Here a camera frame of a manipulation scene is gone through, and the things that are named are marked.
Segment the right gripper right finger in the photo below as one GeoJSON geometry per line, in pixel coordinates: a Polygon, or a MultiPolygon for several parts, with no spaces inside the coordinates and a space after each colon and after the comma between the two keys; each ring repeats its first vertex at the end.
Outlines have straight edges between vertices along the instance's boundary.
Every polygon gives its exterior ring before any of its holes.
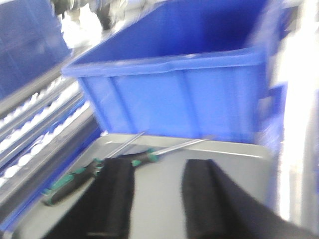
{"type": "Polygon", "coordinates": [[[182,199],[189,239],[318,238],[258,202],[211,159],[187,161],[182,199]]]}

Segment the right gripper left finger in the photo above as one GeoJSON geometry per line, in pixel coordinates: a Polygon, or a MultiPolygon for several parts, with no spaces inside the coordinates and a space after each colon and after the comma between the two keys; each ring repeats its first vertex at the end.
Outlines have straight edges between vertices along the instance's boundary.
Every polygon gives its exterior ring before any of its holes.
{"type": "Polygon", "coordinates": [[[107,159],[99,176],[45,238],[127,239],[134,189],[131,162],[107,159]]]}

